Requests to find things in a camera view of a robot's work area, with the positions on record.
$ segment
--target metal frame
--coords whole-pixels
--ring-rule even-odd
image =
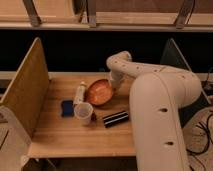
[[[24,6],[27,10],[30,23],[33,27],[38,27],[41,24],[41,19],[38,16],[33,0],[23,0]]]

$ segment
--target white container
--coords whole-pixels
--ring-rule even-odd
[[[86,126],[91,122],[93,114],[93,106],[90,103],[82,102],[74,108],[74,115],[81,122],[81,125]]]
[[[84,101],[85,92],[86,92],[86,84],[85,82],[82,81],[81,84],[77,87],[73,101],[74,105],[80,104]]]

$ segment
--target orange bowl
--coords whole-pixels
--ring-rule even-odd
[[[113,89],[107,79],[95,81],[87,90],[86,101],[92,105],[103,105],[113,96]]]

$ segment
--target black background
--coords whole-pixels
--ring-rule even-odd
[[[15,71],[40,37],[49,71],[107,71],[108,56],[128,50],[137,62],[160,62],[173,38],[194,72],[213,66],[213,33],[0,30],[0,70]]]

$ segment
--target shelf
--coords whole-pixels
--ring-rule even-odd
[[[213,32],[211,0],[34,0],[36,27],[21,3],[0,2],[0,29]]]

